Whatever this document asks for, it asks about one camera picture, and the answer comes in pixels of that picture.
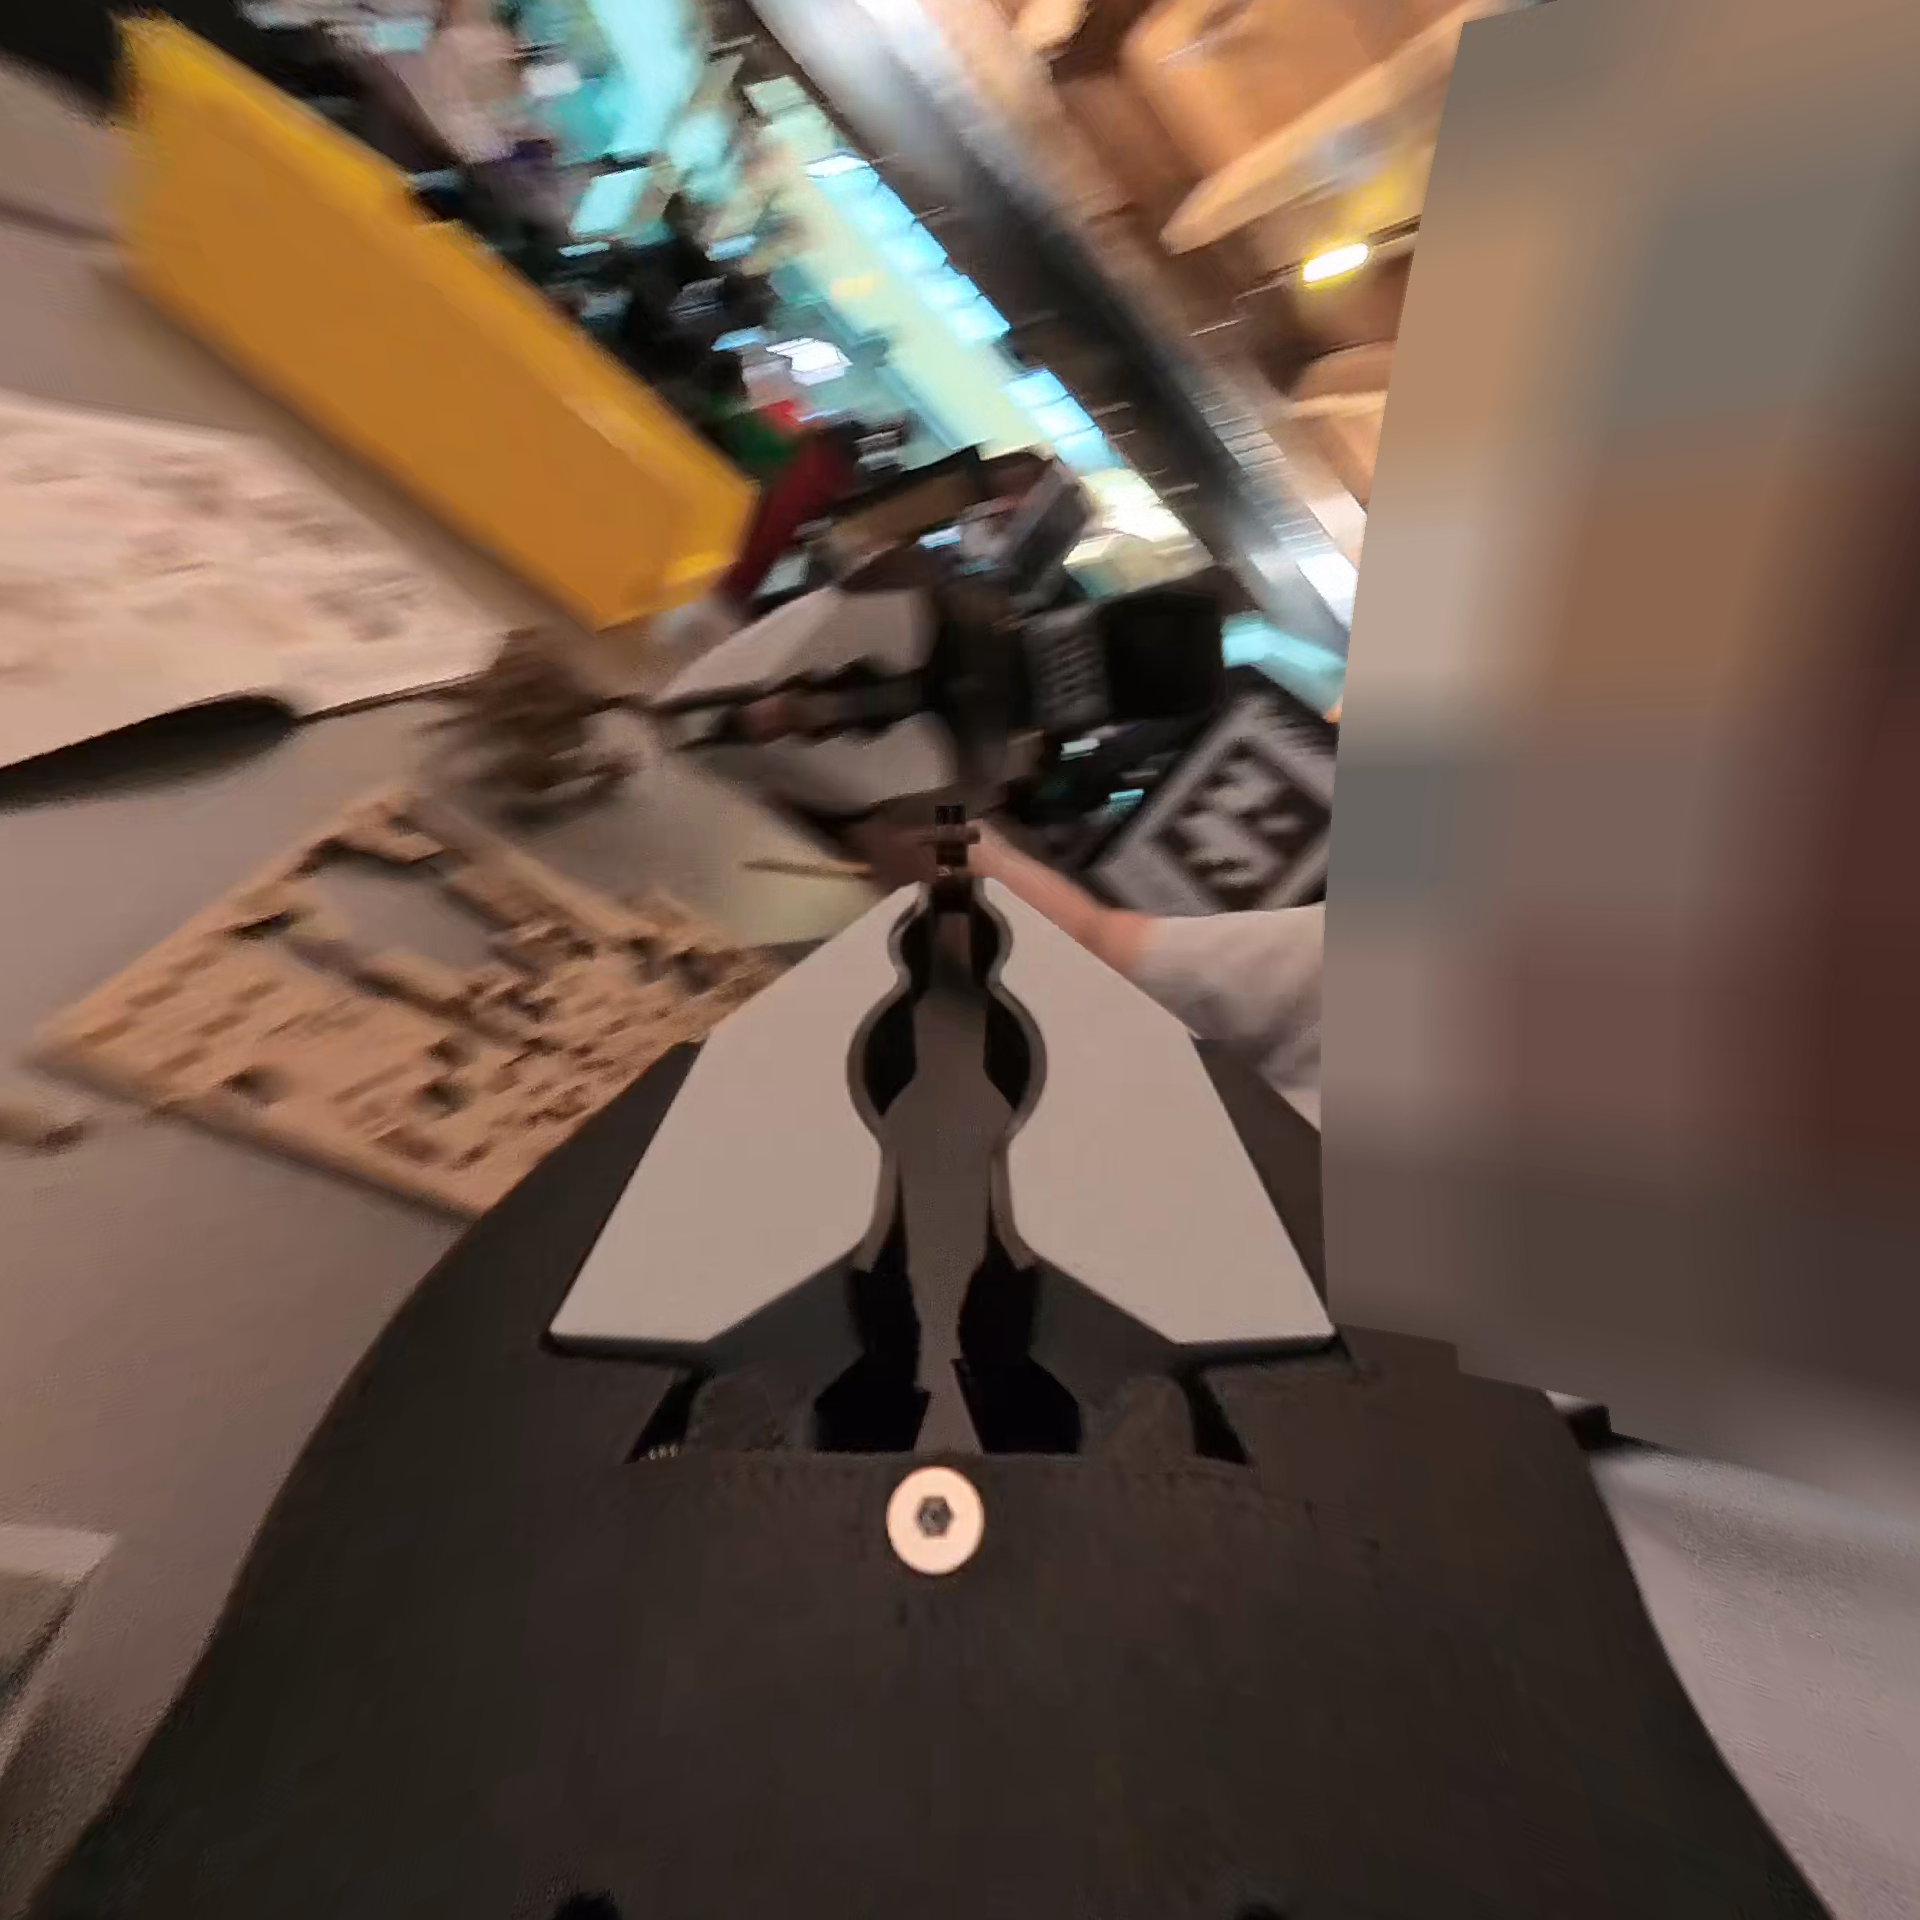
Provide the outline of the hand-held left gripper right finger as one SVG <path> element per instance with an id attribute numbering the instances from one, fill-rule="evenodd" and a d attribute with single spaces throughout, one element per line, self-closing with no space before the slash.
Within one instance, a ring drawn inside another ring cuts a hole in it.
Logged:
<path id="1" fill-rule="evenodd" d="M 1029 1284 L 1025 1352 L 1082 1407 L 1132 1379 L 1319 1356 L 1336 1329 L 1201 1052 L 998 879 L 983 991 L 1024 1068 L 990 1217 Z"/>

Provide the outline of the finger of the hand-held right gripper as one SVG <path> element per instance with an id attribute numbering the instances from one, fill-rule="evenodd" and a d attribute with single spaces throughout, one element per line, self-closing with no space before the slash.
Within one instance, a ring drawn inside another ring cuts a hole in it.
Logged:
<path id="1" fill-rule="evenodd" d="M 939 717 L 874 719 L 843 701 L 749 701 L 715 723 L 715 755 L 761 799 L 828 822 L 929 801 L 964 784 Z"/>
<path id="2" fill-rule="evenodd" d="M 928 587 L 816 587 L 719 638 L 660 688 L 656 705 L 749 704 L 852 672 L 906 677 L 928 664 L 936 630 Z"/>

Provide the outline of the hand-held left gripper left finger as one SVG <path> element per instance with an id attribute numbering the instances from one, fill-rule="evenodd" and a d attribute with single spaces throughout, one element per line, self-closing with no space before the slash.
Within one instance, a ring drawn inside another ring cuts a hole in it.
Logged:
<path id="1" fill-rule="evenodd" d="M 920 1392 L 899 1154 L 931 901 L 901 886 L 685 1065 L 548 1324 L 565 1353 L 763 1368 L 801 1402 L 865 1373 Z"/>

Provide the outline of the small dark wooden axle part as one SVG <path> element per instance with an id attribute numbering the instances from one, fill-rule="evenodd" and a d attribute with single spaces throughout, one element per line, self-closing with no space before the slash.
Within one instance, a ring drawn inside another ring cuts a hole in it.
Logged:
<path id="1" fill-rule="evenodd" d="M 929 916 L 965 916 L 975 906 L 978 874 L 972 865 L 980 824 L 962 801 L 936 804 L 924 826 L 916 828 L 916 847 L 924 855 L 924 912 Z"/>

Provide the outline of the person's right forearm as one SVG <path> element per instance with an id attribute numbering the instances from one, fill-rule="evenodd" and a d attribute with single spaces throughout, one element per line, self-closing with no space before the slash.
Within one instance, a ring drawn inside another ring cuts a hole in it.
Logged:
<path id="1" fill-rule="evenodd" d="M 994 828 L 980 831 L 972 871 L 1129 979 L 1198 1041 L 1255 1068 L 1303 1120 L 1319 1122 L 1323 901 L 1148 916 L 1102 903 Z"/>

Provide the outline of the dark wooden gear model assembly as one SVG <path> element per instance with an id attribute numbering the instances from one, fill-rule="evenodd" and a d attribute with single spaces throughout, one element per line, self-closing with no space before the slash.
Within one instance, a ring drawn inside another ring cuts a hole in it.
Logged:
<path id="1" fill-rule="evenodd" d="M 470 680 L 444 688 L 425 725 L 436 792 L 508 822 L 579 811 L 634 779 L 641 759 L 608 735 L 620 694 L 584 672 L 542 628 L 513 628 Z"/>

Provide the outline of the laser-cut wooden parts sheet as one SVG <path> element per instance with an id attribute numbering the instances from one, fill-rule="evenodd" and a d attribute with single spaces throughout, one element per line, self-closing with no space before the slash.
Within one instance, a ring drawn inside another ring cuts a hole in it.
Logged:
<path id="1" fill-rule="evenodd" d="M 43 1020 L 31 1062 L 475 1219 L 810 954 L 386 787 Z"/>

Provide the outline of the yellow plastic bin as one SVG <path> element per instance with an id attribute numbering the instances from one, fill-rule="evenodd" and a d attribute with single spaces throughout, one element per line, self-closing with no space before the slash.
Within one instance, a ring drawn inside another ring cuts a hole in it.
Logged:
<path id="1" fill-rule="evenodd" d="M 115 22 L 123 278 L 590 632 L 740 556 L 756 487 L 396 166 L 155 12 Z"/>

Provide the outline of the open instruction booklet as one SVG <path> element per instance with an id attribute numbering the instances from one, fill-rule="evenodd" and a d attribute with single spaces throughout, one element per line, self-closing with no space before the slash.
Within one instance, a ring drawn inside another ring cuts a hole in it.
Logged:
<path id="1" fill-rule="evenodd" d="M 504 624 L 266 441 L 1 393 L 1 766 L 466 681 Z"/>

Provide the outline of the silver ventilation duct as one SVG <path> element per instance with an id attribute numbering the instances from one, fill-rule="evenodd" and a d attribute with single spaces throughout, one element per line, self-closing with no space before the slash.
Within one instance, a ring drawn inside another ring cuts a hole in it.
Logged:
<path id="1" fill-rule="evenodd" d="M 996 3 L 752 3 L 793 75 L 1266 619 L 1344 655 L 1363 518 L 1180 291 Z"/>

